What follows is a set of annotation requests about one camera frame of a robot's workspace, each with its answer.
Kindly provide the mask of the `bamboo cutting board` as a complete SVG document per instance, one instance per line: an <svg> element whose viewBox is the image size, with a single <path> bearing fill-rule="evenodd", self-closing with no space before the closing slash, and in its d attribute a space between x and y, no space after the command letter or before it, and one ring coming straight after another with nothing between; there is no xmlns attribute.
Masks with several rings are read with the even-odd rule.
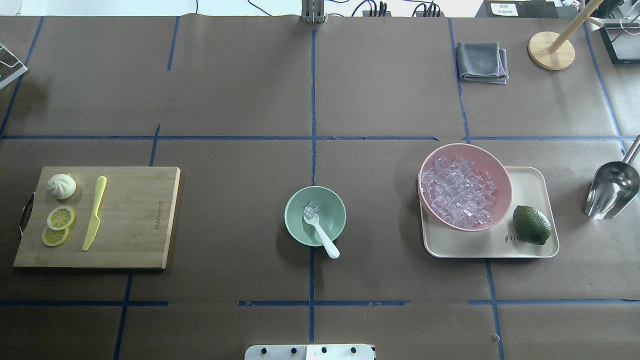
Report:
<svg viewBox="0 0 640 360"><path fill-rule="evenodd" d="M71 197L57 200L48 194L47 182L56 174L70 174L77 183ZM82 251L99 176L108 180L98 213L100 226L90 248ZM43 167L14 266L164 269L180 180L176 166ZM66 241L48 247L41 234L49 212L62 205L74 210L75 220Z"/></svg>

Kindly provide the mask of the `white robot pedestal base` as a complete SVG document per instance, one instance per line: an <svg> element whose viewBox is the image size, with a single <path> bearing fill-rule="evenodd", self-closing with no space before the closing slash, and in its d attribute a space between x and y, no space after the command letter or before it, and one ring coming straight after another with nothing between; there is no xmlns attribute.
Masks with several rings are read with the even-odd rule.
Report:
<svg viewBox="0 0 640 360"><path fill-rule="evenodd" d="M256 344L249 346L245 360L375 360L375 346L345 344Z"/></svg>

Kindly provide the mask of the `clear ice cubes pile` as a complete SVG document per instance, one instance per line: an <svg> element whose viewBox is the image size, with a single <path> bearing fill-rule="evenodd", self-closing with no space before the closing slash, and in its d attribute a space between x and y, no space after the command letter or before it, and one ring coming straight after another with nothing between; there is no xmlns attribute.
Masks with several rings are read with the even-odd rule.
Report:
<svg viewBox="0 0 640 360"><path fill-rule="evenodd" d="M498 186L474 161L462 157L437 157L419 175L426 202L446 223L471 229L494 220Z"/></svg>

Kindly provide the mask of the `lemon slice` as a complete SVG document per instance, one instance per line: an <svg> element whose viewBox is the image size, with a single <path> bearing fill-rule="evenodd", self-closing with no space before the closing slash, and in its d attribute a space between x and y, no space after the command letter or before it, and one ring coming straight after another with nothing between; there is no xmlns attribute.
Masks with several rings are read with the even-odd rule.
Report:
<svg viewBox="0 0 640 360"><path fill-rule="evenodd" d="M76 215L73 208L62 205L51 210L46 218L46 225L53 231L61 231L69 228L75 221Z"/></svg>
<svg viewBox="0 0 640 360"><path fill-rule="evenodd" d="M54 230L50 227L45 227L41 233L41 241L45 246L54 248L55 246L63 244L67 240L69 233L70 230L68 227L58 230Z"/></svg>

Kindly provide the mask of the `mint green bowl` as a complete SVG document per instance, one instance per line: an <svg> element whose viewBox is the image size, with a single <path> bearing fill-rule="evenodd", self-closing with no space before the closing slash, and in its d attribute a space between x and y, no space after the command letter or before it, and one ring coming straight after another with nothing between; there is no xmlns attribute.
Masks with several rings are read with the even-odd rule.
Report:
<svg viewBox="0 0 640 360"><path fill-rule="evenodd" d="M319 224L334 241L340 237L346 225L346 208L336 192L323 186L308 186L295 192L286 203L284 212L285 227L299 243L310 247L321 247L315 228L304 221L305 207L313 203L318 207Z"/></svg>

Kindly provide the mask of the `cream rectangular tray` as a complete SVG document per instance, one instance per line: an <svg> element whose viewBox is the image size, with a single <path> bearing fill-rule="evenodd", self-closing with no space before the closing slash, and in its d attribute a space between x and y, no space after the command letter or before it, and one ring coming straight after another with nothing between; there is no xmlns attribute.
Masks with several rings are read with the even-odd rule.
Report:
<svg viewBox="0 0 640 360"><path fill-rule="evenodd" d="M560 244L546 180L540 171L527 166L506 167L512 182L512 204L498 224L482 231L458 231L421 209L423 246L437 258L552 258ZM514 230L512 216L518 206L540 210L551 224L545 244L524 241Z"/></svg>

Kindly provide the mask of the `wooden mug tree stand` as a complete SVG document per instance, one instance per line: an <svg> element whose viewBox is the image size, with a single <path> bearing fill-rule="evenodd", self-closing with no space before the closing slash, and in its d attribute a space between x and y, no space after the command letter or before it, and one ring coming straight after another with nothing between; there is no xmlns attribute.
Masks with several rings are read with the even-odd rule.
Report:
<svg viewBox="0 0 640 360"><path fill-rule="evenodd" d="M563 70L573 64L575 48L569 38L586 21L602 27L598 20L590 18L601 3L601 0L590 0L562 33L546 30L533 35L526 47L530 59L538 66L552 71Z"/></svg>

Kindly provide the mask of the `grey folded cloth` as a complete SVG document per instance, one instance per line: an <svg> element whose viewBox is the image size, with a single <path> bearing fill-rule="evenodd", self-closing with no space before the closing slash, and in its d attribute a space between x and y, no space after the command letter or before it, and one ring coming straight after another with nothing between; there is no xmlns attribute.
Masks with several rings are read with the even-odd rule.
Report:
<svg viewBox="0 0 640 360"><path fill-rule="evenodd" d="M509 79L507 52L498 42L458 42L455 50L460 79L506 84Z"/></svg>

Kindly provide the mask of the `yellow plastic knife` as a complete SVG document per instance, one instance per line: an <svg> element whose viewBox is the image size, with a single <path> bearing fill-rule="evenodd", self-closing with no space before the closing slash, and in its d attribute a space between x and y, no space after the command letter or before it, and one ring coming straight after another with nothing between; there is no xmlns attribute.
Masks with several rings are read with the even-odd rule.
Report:
<svg viewBox="0 0 640 360"><path fill-rule="evenodd" d="M85 239L82 244L82 251L86 252L89 250L90 246L93 244L93 241L98 234L99 226L101 223L101 219L99 218L99 210L102 204L103 196L108 184L108 178L104 175L99 176L96 179L94 185L94 196L93 196L93 205L90 212L89 224L87 226L87 231L85 235Z"/></svg>

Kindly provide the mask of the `metal ice scoop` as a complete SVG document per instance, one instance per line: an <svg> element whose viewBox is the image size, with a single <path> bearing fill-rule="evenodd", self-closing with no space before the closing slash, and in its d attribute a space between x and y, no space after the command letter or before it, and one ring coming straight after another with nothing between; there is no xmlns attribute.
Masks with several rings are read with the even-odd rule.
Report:
<svg viewBox="0 0 640 360"><path fill-rule="evenodd" d="M594 220L610 220L638 194L640 177L632 166L639 152L640 137L621 161L606 162L596 171L585 203L585 214Z"/></svg>

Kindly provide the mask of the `green lime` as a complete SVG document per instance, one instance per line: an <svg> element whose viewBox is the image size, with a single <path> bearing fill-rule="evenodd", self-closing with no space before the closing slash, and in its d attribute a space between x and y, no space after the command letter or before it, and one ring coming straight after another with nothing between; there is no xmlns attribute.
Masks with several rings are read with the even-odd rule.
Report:
<svg viewBox="0 0 640 360"><path fill-rule="evenodd" d="M537 208L517 205L512 214L512 225L525 242L544 245L550 238L552 226L548 218Z"/></svg>

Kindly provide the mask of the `lemon slice lower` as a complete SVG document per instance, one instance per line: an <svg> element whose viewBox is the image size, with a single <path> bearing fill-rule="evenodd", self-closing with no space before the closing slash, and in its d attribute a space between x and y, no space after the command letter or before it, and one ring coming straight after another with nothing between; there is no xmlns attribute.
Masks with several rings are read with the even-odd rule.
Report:
<svg viewBox="0 0 640 360"><path fill-rule="evenodd" d="M69 233L70 230L68 227L58 230L54 230L50 227L45 227L41 233L41 241L45 246L54 248L55 246L63 244L67 240Z"/></svg>

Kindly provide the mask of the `metal tray with glasses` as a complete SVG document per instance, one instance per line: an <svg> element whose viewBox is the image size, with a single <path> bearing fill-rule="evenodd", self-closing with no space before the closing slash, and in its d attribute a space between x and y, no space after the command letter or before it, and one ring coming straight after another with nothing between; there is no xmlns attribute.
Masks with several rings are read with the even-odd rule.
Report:
<svg viewBox="0 0 640 360"><path fill-rule="evenodd" d="M599 34L613 65L640 63L640 35L628 33L615 23L606 23Z"/></svg>

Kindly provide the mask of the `lemon slice upper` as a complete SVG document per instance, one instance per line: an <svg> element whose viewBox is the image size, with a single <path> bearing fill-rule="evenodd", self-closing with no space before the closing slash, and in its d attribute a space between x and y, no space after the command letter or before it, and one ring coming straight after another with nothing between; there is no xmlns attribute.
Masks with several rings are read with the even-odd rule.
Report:
<svg viewBox="0 0 640 360"><path fill-rule="evenodd" d="M73 208L62 205L51 210L46 218L46 225L53 231L61 231L69 228L75 221L76 215Z"/></svg>

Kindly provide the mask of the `aluminium frame post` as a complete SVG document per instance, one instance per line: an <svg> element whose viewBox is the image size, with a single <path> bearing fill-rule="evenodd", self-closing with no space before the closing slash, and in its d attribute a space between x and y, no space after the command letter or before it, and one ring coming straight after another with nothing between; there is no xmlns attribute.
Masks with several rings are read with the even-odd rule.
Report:
<svg viewBox="0 0 640 360"><path fill-rule="evenodd" d="M304 24L322 24L326 21L324 0L302 0L301 22Z"/></svg>

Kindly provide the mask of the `white cup rack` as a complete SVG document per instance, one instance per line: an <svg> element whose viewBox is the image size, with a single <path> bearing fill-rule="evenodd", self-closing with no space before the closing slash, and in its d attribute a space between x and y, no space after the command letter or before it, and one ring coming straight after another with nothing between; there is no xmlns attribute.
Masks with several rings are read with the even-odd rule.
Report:
<svg viewBox="0 0 640 360"><path fill-rule="evenodd" d="M0 88L24 75L28 67L4 44L0 43Z"/></svg>

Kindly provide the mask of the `pink bowl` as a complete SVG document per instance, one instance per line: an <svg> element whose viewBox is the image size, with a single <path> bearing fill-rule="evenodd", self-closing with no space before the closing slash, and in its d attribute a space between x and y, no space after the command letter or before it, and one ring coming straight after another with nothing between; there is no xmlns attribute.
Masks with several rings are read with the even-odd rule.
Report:
<svg viewBox="0 0 640 360"><path fill-rule="evenodd" d="M495 202L493 205L494 210L494 219L490 221L486 225L479 225L473 228L461 228L457 227L453 224L445 222L439 215L434 213L434 210L430 207L430 205L426 202L425 196L423 196L421 191L421 181L419 180L419 176L421 171L426 170L428 167L432 165L436 158L439 157L447 157L454 158L460 157L465 158L467 160L471 160L475 163L477 170L482 173L489 173L489 175L493 178L494 183L497 186L496 191L494 192ZM466 143L451 143L448 145L443 145L434 150L430 155L426 157L421 165L418 174L417 174L417 191L420 202L422 204L422 208L428 212L428 214L437 218L441 223L445 224L448 228L457 231L483 231L488 230L489 228L494 227L497 223L502 221L505 218L508 210L510 209L512 203L513 196L513 187L511 178L506 171L506 168L502 165L502 163L494 157L491 153L486 150L480 148L479 146L469 145Z"/></svg>

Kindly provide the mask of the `white plastic spoon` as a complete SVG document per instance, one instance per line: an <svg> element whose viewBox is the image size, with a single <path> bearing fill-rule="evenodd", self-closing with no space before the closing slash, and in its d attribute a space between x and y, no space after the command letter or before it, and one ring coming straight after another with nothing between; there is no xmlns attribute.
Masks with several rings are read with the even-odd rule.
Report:
<svg viewBox="0 0 640 360"><path fill-rule="evenodd" d="M320 225L319 215L316 214L312 219L305 219L304 215L302 216L307 224L310 224L315 228L318 236L320 237L320 241L325 248L325 251L327 252L327 255L329 255L331 259L338 259L338 257L340 256L340 251Z"/></svg>

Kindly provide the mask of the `clear ice cube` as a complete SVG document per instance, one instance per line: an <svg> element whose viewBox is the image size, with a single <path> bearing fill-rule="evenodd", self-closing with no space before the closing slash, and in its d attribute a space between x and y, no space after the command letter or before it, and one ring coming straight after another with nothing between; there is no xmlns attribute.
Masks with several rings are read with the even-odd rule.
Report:
<svg viewBox="0 0 640 360"><path fill-rule="evenodd" d="M319 207L313 202L308 202L302 214L305 219L313 219L313 217L315 217L318 212Z"/></svg>

